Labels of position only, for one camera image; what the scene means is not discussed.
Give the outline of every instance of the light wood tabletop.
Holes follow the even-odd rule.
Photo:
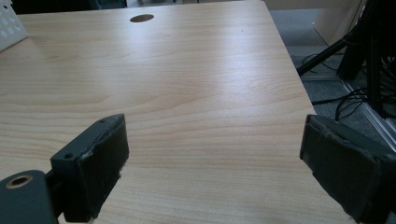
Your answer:
[[[314,110],[264,2],[20,19],[29,37],[0,52],[0,179],[49,171],[124,113],[130,159],[94,223],[353,223],[299,159]]]

